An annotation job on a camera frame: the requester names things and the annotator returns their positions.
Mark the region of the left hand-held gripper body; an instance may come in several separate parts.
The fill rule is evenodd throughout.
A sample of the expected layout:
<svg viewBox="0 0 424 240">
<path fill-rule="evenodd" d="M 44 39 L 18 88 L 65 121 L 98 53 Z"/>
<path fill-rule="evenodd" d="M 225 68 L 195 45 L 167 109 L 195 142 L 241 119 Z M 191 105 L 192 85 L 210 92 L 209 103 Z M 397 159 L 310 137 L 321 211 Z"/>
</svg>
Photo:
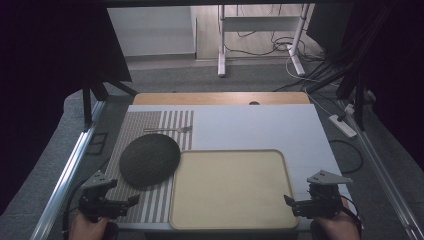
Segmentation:
<svg viewBox="0 0 424 240">
<path fill-rule="evenodd" d="M 110 200 L 106 197 L 109 190 L 107 183 L 112 180 L 103 172 L 97 171 L 81 186 L 82 195 L 79 199 L 79 210 L 93 223 L 100 217 L 117 219 L 126 216 L 130 208 L 127 200 Z"/>
</svg>

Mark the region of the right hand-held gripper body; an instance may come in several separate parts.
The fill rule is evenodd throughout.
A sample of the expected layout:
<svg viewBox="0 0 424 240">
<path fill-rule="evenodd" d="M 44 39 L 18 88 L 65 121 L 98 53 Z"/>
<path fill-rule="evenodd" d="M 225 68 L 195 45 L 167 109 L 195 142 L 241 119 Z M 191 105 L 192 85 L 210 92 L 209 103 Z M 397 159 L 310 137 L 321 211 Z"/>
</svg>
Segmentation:
<svg viewBox="0 0 424 240">
<path fill-rule="evenodd" d="M 316 184 L 316 193 L 310 194 L 309 200 L 295 201 L 292 212 L 295 216 L 333 218 L 342 209 L 338 185 L 352 183 L 353 180 L 325 170 L 320 170 L 307 179 L 309 184 Z"/>
</svg>

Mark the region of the person's left hand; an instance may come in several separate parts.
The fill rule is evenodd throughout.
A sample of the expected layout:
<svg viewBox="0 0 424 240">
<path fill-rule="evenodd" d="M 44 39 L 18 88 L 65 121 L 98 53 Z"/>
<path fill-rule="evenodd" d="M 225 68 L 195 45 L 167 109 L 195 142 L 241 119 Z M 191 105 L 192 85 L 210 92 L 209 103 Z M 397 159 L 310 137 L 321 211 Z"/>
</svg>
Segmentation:
<svg viewBox="0 0 424 240">
<path fill-rule="evenodd" d="M 69 231 L 69 240 L 102 240 L 109 218 L 101 217 L 91 222 L 80 211 L 76 212 Z"/>
</svg>

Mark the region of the person's right hand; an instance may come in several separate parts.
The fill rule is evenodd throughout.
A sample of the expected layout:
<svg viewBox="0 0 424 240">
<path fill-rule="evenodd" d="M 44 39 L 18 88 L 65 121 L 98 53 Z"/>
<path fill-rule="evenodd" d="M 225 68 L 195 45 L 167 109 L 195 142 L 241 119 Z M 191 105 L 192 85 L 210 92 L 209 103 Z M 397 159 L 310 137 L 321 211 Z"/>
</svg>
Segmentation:
<svg viewBox="0 0 424 240">
<path fill-rule="evenodd" d="M 329 240 L 361 240 L 357 221 L 352 214 L 341 211 L 335 217 L 316 217 L 315 221 L 323 228 Z"/>
</svg>

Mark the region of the dark round plate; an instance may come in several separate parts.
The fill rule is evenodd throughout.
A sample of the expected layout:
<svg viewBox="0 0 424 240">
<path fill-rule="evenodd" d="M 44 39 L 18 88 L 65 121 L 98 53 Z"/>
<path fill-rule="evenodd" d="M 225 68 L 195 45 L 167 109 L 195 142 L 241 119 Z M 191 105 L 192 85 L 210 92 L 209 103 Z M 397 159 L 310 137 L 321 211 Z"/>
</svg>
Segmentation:
<svg viewBox="0 0 424 240">
<path fill-rule="evenodd" d="M 180 159 L 181 151 L 175 140 L 163 134 L 147 134 L 124 149 L 119 170 L 133 186 L 154 186 L 174 174 Z"/>
</svg>

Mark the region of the beige rectangular tray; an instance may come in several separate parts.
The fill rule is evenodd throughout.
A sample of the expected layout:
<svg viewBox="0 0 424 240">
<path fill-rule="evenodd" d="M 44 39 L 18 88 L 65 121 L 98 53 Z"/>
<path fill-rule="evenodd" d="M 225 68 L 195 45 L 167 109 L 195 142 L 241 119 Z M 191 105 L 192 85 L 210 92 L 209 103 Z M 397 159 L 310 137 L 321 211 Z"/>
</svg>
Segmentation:
<svg viewBox="0 0 424 240">
<path fill-rule="evenodd" d="M 174 174 L 170 217 L 178 230 L 287 230 L 298 218 L 277 150 L 185 151 Z"/>
</svg>

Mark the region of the grey striped placemat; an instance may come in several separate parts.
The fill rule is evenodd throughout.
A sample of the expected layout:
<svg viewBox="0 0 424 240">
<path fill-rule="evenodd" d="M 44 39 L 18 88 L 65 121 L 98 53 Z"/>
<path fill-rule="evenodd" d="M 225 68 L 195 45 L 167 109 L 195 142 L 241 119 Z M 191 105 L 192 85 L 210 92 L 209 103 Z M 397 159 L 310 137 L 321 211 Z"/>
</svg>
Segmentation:
<svg viewBox="0 0 424 240">
<path fill-rule="evenodd" d="M 130 196 L 139 195 L 139 203 L 128 210 L 124 217 L 118 217 L 115 222 L 124 224 L 162 224 L 169 222 L 170 199 L 173 186 L 173 176 L 155 186 L 144 188 L 129 185 L 119 171 L 119 160 L 125 147 L 136 138 L 146 134 L 145 129 L 182 128 L 194 125 L 192 110 L 165 110 L 127 112 L 117 142 L 114 146 L 105 175 L 117 179 L 115 188 L 109 190 L 107 197 L 111 200 L 125 200 Z"/>
</svg>

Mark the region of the white power strip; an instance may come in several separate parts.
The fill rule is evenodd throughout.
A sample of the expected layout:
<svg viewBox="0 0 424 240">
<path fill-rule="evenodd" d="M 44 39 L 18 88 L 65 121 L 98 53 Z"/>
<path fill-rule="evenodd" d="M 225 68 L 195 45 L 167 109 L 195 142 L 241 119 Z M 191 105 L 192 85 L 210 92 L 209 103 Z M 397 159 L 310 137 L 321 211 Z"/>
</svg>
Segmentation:
<svg viewBox="0 0 424 240">
<path fill-rule="evenodd" d="M 348 139 L 357 136 L 357 133 L 344 121 L 340 120 L 337 115 L 331 115 L 329 121 L 340 130 Z"/>
</svg>

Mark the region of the white board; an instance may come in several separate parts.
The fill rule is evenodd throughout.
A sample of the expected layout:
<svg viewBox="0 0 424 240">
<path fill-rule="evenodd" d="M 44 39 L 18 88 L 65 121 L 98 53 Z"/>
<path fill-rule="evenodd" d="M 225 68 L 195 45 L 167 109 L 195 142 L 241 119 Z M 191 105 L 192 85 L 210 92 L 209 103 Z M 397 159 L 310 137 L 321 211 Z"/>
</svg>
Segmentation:
<svg viewBox="0 0 424 240">
<path fill-rule="evenodd" d="M 333 174 L 339 167 L 311 104 L 284 105 L 132 105 L 127 112 L 192 110 L 194 125 L 161 128 L 185 151 L 277 150 L 284 156 L 292 195 L 309 197 L 307 179 L 320 170 Z M 298 218 L 295 232 L 306 231 L 309 220 Z M 162 224 L 124 224 L 131 230 L 178 230 Z"/>
</svg>

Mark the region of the black stand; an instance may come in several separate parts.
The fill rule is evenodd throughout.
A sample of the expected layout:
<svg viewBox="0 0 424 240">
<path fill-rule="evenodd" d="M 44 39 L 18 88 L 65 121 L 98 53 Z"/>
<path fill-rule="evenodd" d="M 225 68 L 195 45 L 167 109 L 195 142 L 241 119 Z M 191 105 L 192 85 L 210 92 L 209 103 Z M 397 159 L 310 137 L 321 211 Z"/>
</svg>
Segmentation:
<svg viewBox="0 0 424 240">
<path fill-rule="evenodd" d="M 91 77 L 85 77 L 83 79 L 83 113 L 84 113 L 84 131 L 87 132 L 93 125 L 94 117 L 92 113 L 91 106 L 91 94 L 94 94 L 94 97 L 98 101 L 106 101 L 109 97 L 109 93 L 106 90 L 104 83 L 109 83 L 115 88 L 122 90 L 130 96 L 135 97 L 138 92 L 129 86 L 125 85 L 121 81 L 113 79 L 112 77 L 107 76 L 104 73 L 98 73 L 96 75 L 97 79 Z"/>
<path fill-rule="evenodd" d="M 361 131 L 364 131 L 363 105 L 365 85 L 360 73 L 348 73 L 344 76 L 336 91 L 338 99 L 347 99 L 354 92 L 354 120 Z"/>
</svg>

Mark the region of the black curtain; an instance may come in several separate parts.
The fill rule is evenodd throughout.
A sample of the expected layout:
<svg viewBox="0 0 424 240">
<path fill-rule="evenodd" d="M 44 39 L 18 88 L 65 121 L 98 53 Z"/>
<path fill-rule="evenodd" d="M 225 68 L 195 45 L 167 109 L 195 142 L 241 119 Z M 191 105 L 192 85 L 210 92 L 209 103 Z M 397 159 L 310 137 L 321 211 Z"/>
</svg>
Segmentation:
<svg viewBox="0 0 424 240">
<path fill-rule="evenodd" d="M 383 5 L 391 11 L 366 53 L 361 77 L 376 97 L 380 121 L 424 168 L 424 0 L 318 2 L 307 34 L 342 67 Z"/>
<path fill-rule="evenodd" d="M 131 76 L 108 10 L 0 0 L 0 216 L 55 132 L 65 99 Z"/>
</svg>

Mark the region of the wooden table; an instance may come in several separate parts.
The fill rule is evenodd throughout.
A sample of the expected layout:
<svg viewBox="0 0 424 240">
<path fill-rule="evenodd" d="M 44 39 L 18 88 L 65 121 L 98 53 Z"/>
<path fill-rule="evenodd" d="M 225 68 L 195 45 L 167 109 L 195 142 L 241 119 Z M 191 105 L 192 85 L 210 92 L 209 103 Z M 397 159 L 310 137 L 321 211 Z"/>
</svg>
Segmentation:
<svg viewBox="0 0 424 240">
<path fill-rule="evenodd" d="M 133 105 L 283 105 L 309 104 L 302 92 L 139 93 Z"/>
</svg>

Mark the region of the white cabinet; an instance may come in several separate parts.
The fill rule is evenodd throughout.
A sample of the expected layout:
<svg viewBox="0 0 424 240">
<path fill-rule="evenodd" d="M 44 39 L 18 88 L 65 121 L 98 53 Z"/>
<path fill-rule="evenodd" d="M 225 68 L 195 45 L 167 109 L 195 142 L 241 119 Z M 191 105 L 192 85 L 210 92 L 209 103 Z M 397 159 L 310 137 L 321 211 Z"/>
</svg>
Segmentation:
<svg viewBox="0 0 424 240">
<path fill-rule="evenodd" d="M 189 7 L 109 8 L 108 14 L 127 57 L 195 53 Z"/>
</svg>

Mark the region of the aluminium rail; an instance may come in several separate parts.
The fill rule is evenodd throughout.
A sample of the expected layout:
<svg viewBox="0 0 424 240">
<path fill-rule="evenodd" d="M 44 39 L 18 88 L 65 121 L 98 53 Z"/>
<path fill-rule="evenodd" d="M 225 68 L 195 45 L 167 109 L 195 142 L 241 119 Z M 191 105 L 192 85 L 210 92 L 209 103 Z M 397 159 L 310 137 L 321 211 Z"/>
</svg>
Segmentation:
<svg viewBox="0 0 424 240">
<path fill-rule="evenodd" d="M 337 104 L 347 114 L 346 121 L 358 133 L 366 160 L 379 180 L 387 199 L 410 240 L 424 240 L 424 173 L 400 144 L 372 116 L 360 128 L 347 104 Z"/>
<path fill-rule="evenodd" d="M 71 186 L 73 176 L 81 162 L 82 157 L 85 154 L 89 141 L 94 134 L 105 104 L 105 101 L 97 101 L 94 104 L 93 110 L 91 112 L 92 123 L 86 130 L 83 130 L 80 133 L 78 140 L 66 162 L 66 165 L 64 166 L 64 169 L 55 185 L 55 188 L 30 237 L 30 240 L 47 240 L 56 217 L 61 211 L 61 206 L 66 200 L 66 195 Z"/>
</svg>

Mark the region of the white desk frame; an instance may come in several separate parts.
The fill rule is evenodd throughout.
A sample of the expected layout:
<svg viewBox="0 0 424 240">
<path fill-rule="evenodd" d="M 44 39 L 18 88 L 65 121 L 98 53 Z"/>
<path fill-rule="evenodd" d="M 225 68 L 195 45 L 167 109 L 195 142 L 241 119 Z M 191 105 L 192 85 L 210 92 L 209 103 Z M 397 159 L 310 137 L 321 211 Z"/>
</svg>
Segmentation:
<svg viewBox="0 0 424 240">
<path fill-rule="evenodd" d="M 298 45 L 300 43 L 303 27 L 305 26 L 310 5 L 304 4 L 299 16 L 227 16 L 225 6 L 218 6 L 218 23 L 220 30 L 220 47 L 218 54 L 218 76 L 226 75 L 226 49 L 225 34 L 228 32 L 265 32 L 281 31 L 294 32 L 293 41 L 287 44 L 289 58 L 296 73 L 304 76 L 305 71 L 299 60 Z"/>
</svg>

